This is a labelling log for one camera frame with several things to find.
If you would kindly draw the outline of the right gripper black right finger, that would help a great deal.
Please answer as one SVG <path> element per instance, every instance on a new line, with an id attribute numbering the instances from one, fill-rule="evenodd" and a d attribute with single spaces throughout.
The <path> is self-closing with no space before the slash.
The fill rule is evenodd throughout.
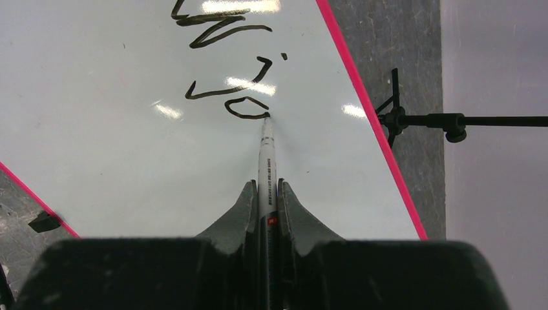
<path id="1" fill-rule="evenodd" d="M 508 309 L 484 256 L 463 242 L 345 240 L 279 180 L 286 309 Z"/>

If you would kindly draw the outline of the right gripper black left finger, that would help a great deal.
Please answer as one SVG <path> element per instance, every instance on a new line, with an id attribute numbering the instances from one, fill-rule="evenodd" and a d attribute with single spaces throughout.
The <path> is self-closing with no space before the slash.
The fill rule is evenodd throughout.
<path id="1" fill-rule="evenodd" d="M 190 238 L 80 238 L 48 247 L 14 309 L 258 309 L 257 186 Z"/>

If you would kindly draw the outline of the whiteboard with pink frame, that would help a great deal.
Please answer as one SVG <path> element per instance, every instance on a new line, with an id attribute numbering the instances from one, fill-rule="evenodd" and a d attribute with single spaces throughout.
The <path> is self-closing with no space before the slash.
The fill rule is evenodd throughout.
<path id="1" fill-rule="evenodd" d="M 277 175 L 347 239 L 426 239 L 327 1 L 2 1 L 1 170 L 77 236 L 194 236 Z"/>

